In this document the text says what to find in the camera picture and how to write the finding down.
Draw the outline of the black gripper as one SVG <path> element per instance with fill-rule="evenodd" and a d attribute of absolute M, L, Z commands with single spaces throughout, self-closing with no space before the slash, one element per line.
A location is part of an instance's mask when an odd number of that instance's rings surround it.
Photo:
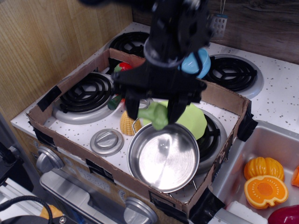
<path fill-rule="evenodd" d="M 168 122 L 173 124 L 191 102 L 199 102 L 207 84 L 179 68 L 163 68 L 145 61 L 139 67 L 114 72 L 114 91 L 125 98 L 128 116 L 137 119 L 141 99 L 167 99 Z"/>

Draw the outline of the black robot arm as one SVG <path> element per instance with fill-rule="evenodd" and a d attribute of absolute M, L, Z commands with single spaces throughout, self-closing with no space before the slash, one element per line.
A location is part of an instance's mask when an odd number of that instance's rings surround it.
<path fill-rule="evenodd" d="M 212 31 L 205 0 L 126 0 L 152 12 L 150 34 L 144 44 L 145 62 L 112 75 L 114 92 L 125 98 L 127 113 L 136 119 L 141 99 L 168 100 L 167 118 L 176 122 L 190 103 L 201 101 L 206 84 L 180 65 L 191 53 L 209 44 Z"/>

